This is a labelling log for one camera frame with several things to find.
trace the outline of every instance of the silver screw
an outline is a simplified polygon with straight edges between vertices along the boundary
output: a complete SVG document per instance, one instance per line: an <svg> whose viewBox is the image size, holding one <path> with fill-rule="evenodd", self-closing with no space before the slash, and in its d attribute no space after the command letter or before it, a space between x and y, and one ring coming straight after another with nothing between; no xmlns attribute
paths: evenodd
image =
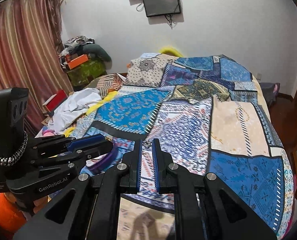
<svg viewBox="0 0 297 240"><path fill-rule="evenodd" d="M117 168L122 171L125 170L127 168L127 165L125 163L120 163L117 165Z"/></svg>
<svg viewBox="0 0 297 240"><path fill-rule="evenodd" d="M206 177L209 179L209 180L215 180L216 179L216 175L214 173L208 173L206 175Z"/></svg>
<svg viewBox="0 0 297 240"><path fill-rule="evenodd" d="M80 181L84 181L84 180L87 180L88 179L88 174L86 173L82 173L79 175L79 180Z"/></svg>
<svg viewBox="0 0 297 240"><path fill-rule="evenodd" d="M178 165L177 165L176 163L170 163L170 164L169 164L169 168L170 168L171 170L177 170L177 169L178 169Z"/></svg>

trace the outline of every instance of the bedspread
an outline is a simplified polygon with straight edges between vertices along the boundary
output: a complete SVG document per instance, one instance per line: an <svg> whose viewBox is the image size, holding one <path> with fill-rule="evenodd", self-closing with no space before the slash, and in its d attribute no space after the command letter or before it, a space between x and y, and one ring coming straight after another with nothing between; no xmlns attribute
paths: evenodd
<svg viewBox="0 0 297 240"><path fill-rule="evenodd" d="M234 60L143 54L129 64L117 96L78 122L71 136L96 133L111 136L119 149L112 165L133 149L135 140L143 141L140 192L124 198L173 212L173 195L159 195L154 186L151 142L159 138L174 162L196 174L217 174L278 239L285 234L293 204L290 163L258 82ZM82 172L93 175L97 161L89 160ZM120 219L127 226L119 230L132 231L130 223L136 223L123 214ZM128 239L126 232L123 239Z"/></svg>

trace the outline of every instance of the curtain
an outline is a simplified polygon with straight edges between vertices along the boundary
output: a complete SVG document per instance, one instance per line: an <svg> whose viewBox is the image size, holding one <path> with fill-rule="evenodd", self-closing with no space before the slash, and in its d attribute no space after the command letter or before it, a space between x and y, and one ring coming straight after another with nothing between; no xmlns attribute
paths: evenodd
<svg viewBox="0 0 297 240"><path fill-rule="evenodd" d="M47 0L7 0L0 4L0 89L30 89L27 121L38 131L42 104L72 86L54 48Z"/></svg>
<svg viewBox="0 0 297 240"><path fill-rule="evenodd" d="M61 39L62 19L60 0L46 0L46 4L55 50L57 54L60 54L64 49Z"/></svg>

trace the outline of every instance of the wooden floor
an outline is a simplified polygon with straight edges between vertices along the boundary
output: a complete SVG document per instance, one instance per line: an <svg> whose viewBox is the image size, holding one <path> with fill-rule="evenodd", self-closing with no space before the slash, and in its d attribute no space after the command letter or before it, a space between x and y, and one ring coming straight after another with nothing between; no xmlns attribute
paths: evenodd
<svg viewBox="0 0 297 240"><path fill-rule="evenodd" d="M282 141L292 170L295 171L294 158L291 154L296 136L294 123L292 118L290 118L293 110L293 103L285 98L277 98L276 102L269 108L272 125Z"/></svg>

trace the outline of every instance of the white cloth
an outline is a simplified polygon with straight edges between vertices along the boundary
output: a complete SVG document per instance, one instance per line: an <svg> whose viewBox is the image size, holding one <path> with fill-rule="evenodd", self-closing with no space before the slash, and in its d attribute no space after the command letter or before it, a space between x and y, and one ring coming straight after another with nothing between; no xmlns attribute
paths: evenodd
<svg viewBox="0 0 297 240"><path fill-rule="evenodd" d="M87 109L102 98L96 88L86 88L70 95L58 108L54 110L53 118L47 127L55 133L61 133L70 126L79 116L85 114Z"/></svg>

